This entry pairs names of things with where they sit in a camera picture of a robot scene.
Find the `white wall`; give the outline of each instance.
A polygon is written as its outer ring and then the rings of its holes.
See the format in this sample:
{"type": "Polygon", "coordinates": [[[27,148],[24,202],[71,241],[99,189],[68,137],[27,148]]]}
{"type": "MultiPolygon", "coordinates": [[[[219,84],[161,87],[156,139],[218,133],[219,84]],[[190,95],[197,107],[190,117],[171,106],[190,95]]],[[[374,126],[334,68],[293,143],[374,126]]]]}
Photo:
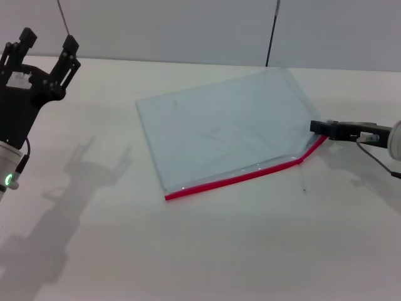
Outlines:
{"type": "Polygon", "coordinates": [[[67,37],[56,0],[2,0],[0,5],[0,52],[7,42],[17,42],[25,27],[38,39],[30,55],[59,55],[67,37]]]}
{"type": "Polygon", "coordinates": [[[276,0],[61,3],[80,56],[254,66],[266,63],[276,7],[276,0]]]}
{"type": "Polygon", "coordinates": [[[269,66],[401,71],[401,1],[282,0],[269,66]]]}

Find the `black cable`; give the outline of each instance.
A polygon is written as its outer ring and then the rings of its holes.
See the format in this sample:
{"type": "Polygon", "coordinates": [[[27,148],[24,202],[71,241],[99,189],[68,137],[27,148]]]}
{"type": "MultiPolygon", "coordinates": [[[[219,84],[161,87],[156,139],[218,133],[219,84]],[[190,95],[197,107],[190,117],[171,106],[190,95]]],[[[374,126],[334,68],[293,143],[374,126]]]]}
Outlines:
{"type": "Polygon", "coordinates": [[[366,153],[366,155],[368,155],[369,157],[371,157],[373,160],[375,160],[377,163],[379,163],[387,172],[391,173],[391,170],[384,165],[382,162],[380,162],[379,159],[377,159],[374,155],[372,155],[371,153],[369,153],[366,149],[364,149],[361,145],[361,143],[357,142],[357,146],[364,152],[366,153]]]}
{"type": "Polygon", "coordinates": [[[272,45],[272,43],[273,43],[274,29],[276,28],[276,21],[277,21],[277,15],[278,15],[278,10],[279,10],[279,8],[280,8],[280,0],[277,0],[276,12],[275,12],[275,14],[274,14],[273,27],[271,28],[271,34],[270,34],[270,43],[269,43],[268,58],[266,59],[266,67],[267,67],[268,64],[269,64],[271,45],[272,45]]]}
{"type": "Polygon", "coordinates": [[[26,154],[28,157],[31,155],[31,144],[29,143],[28,137],[25,139],[26,146],[28,147],[28,153],[26,154]]]}
{"type": "Polygon", "coordinates": [[[61,13],[61,17],[63,18],[65,30],[67,30],[67,34],[70,35],[70,31],[68,30],[67,22],[65,21],[64,12],[63,12],[63,9],[61,8],[60,0],[57,0],[57,4],[58,4],[58,8],[61,13]]]}
{"type": "Polygon", "coordinates": [[[377,159],[374,155],[372,155],[371,153],[369,153],[366,149],[364,149],[362,147],[362,145],[357,142],[357,146],[364,152],[366,153],[366,155],[368,155],[369,157],[371,157],[373,160],[375,160],[377,163],[380,164],[380,166],[382,166],[387,172],[389,172],[393,177],[396,177],[398,179],[401,179],[401,173],[399,172],[395,172],[395,171],[391,171],[386,165],[384,165],[379,159],[377,159]]]}

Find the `green led light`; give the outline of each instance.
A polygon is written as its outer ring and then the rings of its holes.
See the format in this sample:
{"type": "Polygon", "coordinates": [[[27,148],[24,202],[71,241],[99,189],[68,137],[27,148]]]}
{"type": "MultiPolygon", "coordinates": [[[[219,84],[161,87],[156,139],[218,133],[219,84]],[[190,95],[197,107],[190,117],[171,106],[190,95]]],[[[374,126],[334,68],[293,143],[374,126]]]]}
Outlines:
{"type": "Polygon", "coordinates": [[[9,186],[11,184],[11,179],[13,178],[13,174],[9,174],[5,180],[6,186],[9,186]]]}

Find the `clear plastic bag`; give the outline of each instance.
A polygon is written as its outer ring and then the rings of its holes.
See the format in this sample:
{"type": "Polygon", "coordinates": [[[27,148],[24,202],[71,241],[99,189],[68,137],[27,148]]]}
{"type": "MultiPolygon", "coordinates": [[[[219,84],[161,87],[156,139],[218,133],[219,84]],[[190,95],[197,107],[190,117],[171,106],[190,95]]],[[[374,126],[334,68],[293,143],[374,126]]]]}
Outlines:
{"type": "Polygon", "coordinates": [[[277,69],[138,102],[165,198],[299,164],[323,140],[319,114],[277,69]]]}

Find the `white table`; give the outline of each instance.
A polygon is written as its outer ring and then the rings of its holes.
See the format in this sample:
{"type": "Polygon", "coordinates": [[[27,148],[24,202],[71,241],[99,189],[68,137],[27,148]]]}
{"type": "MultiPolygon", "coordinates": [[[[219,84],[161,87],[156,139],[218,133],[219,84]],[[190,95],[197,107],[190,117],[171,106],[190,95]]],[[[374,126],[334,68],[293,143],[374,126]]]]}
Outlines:
{"type": "MultiPolygon", "coordinates": [[[[399,300],[401,182],[355,144],[164,201],[135,101],[264,68],[81,62],[67,97],[38,116],[21,187],[0,204],[1,301],[399,300]]],[[[400,73],[291,72],[323,118],[401,119],[400,73]]]]}

